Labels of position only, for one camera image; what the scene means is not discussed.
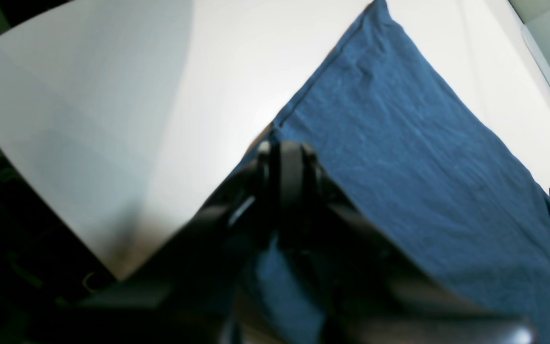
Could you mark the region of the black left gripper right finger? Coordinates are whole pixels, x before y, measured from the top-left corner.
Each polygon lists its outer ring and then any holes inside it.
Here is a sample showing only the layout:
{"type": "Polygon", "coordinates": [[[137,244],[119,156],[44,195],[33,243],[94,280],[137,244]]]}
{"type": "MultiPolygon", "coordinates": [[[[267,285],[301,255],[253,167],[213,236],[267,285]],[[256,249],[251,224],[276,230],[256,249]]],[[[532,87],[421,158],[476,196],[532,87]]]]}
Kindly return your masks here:
{"type": "Polygon", "coordinates": [[[320,294],[322,344],[536,344],[531,322],[447,291],[365,218],[308,144],[280,145],[280,248],[320,294]]]}

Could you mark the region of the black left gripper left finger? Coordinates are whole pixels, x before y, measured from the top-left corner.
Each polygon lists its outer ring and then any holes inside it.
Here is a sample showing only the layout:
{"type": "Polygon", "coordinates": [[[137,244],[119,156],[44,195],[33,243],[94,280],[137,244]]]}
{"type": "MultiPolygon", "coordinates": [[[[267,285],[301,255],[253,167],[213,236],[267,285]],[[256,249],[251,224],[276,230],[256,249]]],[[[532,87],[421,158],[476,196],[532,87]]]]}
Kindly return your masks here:
{"type": "Polygon", "coordinates": [[[36,344],[242,344],[232,315],[238,277],[268,231],[262,214],[279,173],[279,144],[255,157],[134,274],[29,324],[36,344]]]}

